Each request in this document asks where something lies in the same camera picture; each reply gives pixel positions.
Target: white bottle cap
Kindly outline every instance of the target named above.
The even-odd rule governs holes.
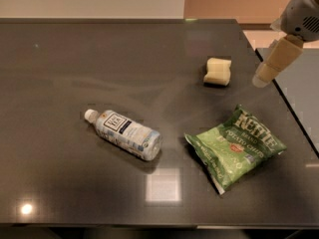
[[[253,86],[255,86],[257,88],[264,88],[269,83],[266,83],[266,82],[260,80],[256,75],[254,75],[253,78],[252,78],[252,84],[253,84]]]
[[[84,113],[84,119],[86,119],[89,123],[92,123],[92,121],[90,120],[90,116],[92,113],[97,113],[97,111],[92,110],[92,109],[88,109],[85,113]]]

